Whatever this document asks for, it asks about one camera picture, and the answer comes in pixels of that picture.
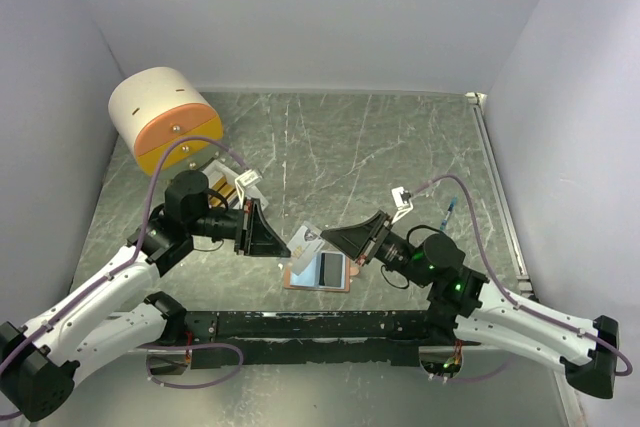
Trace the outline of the pink blue card holder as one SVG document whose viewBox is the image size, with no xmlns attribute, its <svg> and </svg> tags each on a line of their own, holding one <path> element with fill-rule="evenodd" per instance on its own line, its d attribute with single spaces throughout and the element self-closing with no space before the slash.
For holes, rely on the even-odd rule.
<svg viewBox="0 0 640 427">
<path fill-rule="evenodd" d="M 287 268 L 284 275 L 284 288 L 347 293 L 353 279 L 359 273 L 360 267 L 343 253 L 321 251 L 301 273 L 295 274 Z"/>
</svg>

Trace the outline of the white silver credit card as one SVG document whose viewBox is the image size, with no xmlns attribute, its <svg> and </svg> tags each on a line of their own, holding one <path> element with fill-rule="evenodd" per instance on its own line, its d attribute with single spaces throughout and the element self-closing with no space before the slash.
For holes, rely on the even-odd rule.
<svg viewBox="0 0 640 427">
<path fill-rule="evenodd" d="M 324 244 L 321 230 L 309 222 L 304 222 L 287 244 L 291 256 L 286 267 L 291 273 L 300 275 L 323 249 Z"/>
</svg>

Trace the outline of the black credit card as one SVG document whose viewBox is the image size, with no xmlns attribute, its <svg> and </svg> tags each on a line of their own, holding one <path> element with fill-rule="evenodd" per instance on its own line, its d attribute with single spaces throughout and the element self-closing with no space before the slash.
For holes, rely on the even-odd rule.
<svg viewBox="0 0 640 427">
<path fill-rule="evenodd" d="M 334 252 L 322 253 L 319 267 L 319 285 L 327 288 L 342 288 L 344 258 Z"/>
</svg>

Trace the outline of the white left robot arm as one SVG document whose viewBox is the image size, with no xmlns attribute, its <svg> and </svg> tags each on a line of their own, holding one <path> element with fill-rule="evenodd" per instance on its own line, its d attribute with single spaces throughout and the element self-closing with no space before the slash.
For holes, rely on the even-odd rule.
<svg viewBox="0 0 640 427">
<path fill-rule="evenodd" d="M 139 346 L 174 348 L 185 339 L 186 310 L 164 292 L 133 311 L 111 315 L 128 298 L 152 287 L 194 249 L 195 237 L 230 240 L 238 255 L 288 258 L 286 243 L 265 220 L 258 199 L 236 209 L 211 207 L 215 192 L 199 171 L 178 174 L 163 204 L 146 210 L 143 224 L 117 254 L 76 291 L 20 327 L 1 326 L 1 392 L 32 422 L 57 410 L 93 371 Z"/>
</svg>

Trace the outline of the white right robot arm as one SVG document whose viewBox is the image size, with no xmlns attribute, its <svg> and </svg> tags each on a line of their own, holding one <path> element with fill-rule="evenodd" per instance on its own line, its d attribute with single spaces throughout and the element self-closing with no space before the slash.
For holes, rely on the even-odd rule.
<svg viewBox="0 0 640 427">
<path fill-rule="evenodd" d="M 431 342 L 492 345 L 562 373 L 583 394 L 612 398 L 619 360 L 614 319 L 579 318 L 517 295 L 465 266 L 464 252 L 445 233 L 432 228 L 414 246 L 393 232 L 383 212 L 360 224 L 325 229 L 321 237 L 361 266 L 376 259 L 428 288 L 424 331 Z"/>
</svg>

